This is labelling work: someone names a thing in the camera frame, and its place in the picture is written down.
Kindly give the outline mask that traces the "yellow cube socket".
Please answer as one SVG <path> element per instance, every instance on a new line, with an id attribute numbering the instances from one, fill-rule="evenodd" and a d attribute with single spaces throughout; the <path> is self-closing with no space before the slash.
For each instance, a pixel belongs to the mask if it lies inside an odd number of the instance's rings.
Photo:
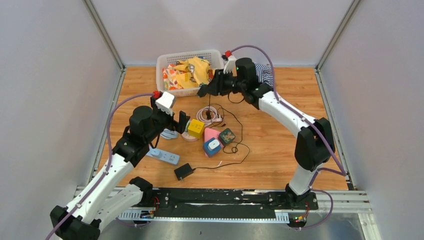
<path id="1" fill-rule="evenodd" d="M 204 128 L 204 122 L 192 119 L 187 127 L 187 132 L 189 136 L 200 139 L 203 136 Z"/>

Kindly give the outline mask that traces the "pink triangular power strip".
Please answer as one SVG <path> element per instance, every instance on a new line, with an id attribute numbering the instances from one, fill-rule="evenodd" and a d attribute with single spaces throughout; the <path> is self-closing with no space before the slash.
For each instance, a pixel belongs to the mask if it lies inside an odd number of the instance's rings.
<path id="1" fill-rule="evenodd" d="M 213 128 L 205 128 L 203 131 L 203 142 L 207 142 L 212 138 L 218 139 L 220 135 L 220 131 Z"/>

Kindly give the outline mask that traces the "white cube charger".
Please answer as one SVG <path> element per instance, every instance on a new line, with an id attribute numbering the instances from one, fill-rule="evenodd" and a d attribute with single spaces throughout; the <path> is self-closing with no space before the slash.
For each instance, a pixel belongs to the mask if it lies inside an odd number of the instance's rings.
<path id="1" fill-rule="evenodd" d="M 210 151 L 214 151 L 215 149 L 219 149 L 221 147 L 221 144 L 219 140 L 217 140 L 216 138 L 212 138 L 207 146 Z"/>

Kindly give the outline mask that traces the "blue cube socket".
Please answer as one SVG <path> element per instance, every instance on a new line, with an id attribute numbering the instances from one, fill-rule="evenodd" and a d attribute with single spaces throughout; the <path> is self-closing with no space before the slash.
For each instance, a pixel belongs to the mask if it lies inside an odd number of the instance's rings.
<path id="1" fill-rule="evenodd" d="M 215 149 L 215 150 L 209 150 L 208 149 L 208 143 L 211 141 L 211 139 L 210 140 L 208 140 L 207 142 L 205 142 L 204 144 L 203 144 L 203 150 L 204 150 L 204 152 L 205 152 L 205 154 L 210 158 L 210 157 L 212 157 L 212 156 L 214 156 L 214 155 L 216 155 L 220 150 L 221 150 L 221 146 L 220 146 L 220 148 L 217 148 L 217 149 Z"/>

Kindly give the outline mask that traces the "light blue charger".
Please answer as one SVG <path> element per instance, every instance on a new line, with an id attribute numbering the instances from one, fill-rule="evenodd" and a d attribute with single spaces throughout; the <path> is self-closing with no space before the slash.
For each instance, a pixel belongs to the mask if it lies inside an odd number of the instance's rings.
<path id="1" fill-rule="evenodd" d="M 150 149 L 149 153 L 153 158 L 160 158 L 162 156 L 162 151 L 157 148 Z"/>

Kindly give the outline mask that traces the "dark green adapter plug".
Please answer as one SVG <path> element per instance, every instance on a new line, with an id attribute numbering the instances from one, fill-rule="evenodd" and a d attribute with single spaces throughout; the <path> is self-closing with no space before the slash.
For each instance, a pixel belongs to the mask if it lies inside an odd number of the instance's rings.
<path id="1" fill-rule="evenodd" d="M 233 133 L 233 131 L 230 128 L 224 129 L 222 132 L 218 135 L 218 140 L 223 146 L 227 146 L 228 144 L 232 143 L 236 138 L 236 135 Z"/>

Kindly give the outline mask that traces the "black power adapter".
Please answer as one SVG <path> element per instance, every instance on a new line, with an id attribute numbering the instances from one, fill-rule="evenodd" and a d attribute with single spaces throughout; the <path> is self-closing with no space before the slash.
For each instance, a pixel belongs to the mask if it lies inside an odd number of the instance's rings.
<path id="1" fill-rule="evenodd" d="M 183 181 L 184 178 L 190 176 L 194 173 L 194 169 L 191 167 L 189 163 L 186 163 L 174 170 L 174 174 L 178 181 Z"/>

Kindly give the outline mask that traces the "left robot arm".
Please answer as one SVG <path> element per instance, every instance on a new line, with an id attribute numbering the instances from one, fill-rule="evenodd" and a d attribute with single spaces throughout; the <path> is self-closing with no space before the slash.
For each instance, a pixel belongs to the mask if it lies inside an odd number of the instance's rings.
<path id="1" fill-rule="evenodd" d="M 131 172 L 152 148 L 153 140 L 169 129 L 182 134 L 190 120 L 180 111 L 174 119 L 171 108 L 158 104 L 152 97 L 150 106 L 133 110 L 129 124 L 110 156 L 93 180 L 66 206 L 55 206 L 50 212 L 52 233 L 63 240 L 96 240 L 105 227 L 128 208 L 149 206 L 156 202 L 153 185 L 141 177 L 129 181 L 123 190 L 109 197 L 115 186 Z"/>

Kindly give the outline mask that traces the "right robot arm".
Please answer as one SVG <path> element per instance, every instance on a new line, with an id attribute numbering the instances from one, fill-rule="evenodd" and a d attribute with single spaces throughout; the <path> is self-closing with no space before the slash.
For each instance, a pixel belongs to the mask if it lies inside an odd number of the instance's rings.
<path id="1" fill-rule="evenodd" d="M 234 64 L 236 75 L 222 69 L 216 70 L 208 84 L 201 84 L 197 95 L 240 93 L 246 103 L 275 118 L 295 136 L 294 157 L 298 166 L 285 188 L 285 201 L 290 208 L 298 209 L 305 203 L 305 195 L 310 192 L 318 169 L 335 154 L 331 124 L 324 117 L 316 119 L 301 112 L 269 84 L 261 83 L 250 58 L 234 60 Z"/>

